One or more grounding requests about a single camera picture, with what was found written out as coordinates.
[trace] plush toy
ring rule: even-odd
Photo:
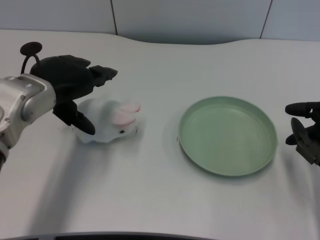
[[[121,103],[103,97],[84,100],[78,105],[78,111],[93,123],[95,135],[79,129],[76,129],[76,135],[83,143],[108,143],[126,136],[136,130],[135,113],[139,110],[140,104],[133,102]]]

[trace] pink bunny ear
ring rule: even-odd
[[[116,110],[112,118],[112,123],[117,126],[127,126],[135,121],[136,119],[132,115],[120,110]]]
[[[140,104],[136,102],[126,102],[121,104],[119,109],[123,112],[134,114],[140,111]]]

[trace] green plate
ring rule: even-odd
[[[227,96],[206,98],[189,107],[178,136],[197,165],[232,177],[262,169],[274,158],[278,145],[275,126],[262,110]]]

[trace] white tabletop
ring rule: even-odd
[[[320,238],[320,168],[285,145],[291,117],[284,111],[290,103],[320,100],[320,42],[170,45],[98,33],[0,30],[2,77],[20,74],[19,50],[31,41],[42,43],[40,59],[70,54],[118,70],[90,97],[138,101],[141,125],[132,138],[94,146],[79,143],[52,113],[29,126],[0,174],[1,239],[95,231]],[[249,177],[222,178],[183,155],[179,119],[209,96],[241,98],[269,115],[279,139],[272,164]]]

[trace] white wall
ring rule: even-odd
[[[152,43],[258,39],[271,0],[113,0],[118,35]]]
[[[273,0],[262,38],[320,41],[320,0]]]
[[[0,29],[116,33],[110,0],[0,0]]]

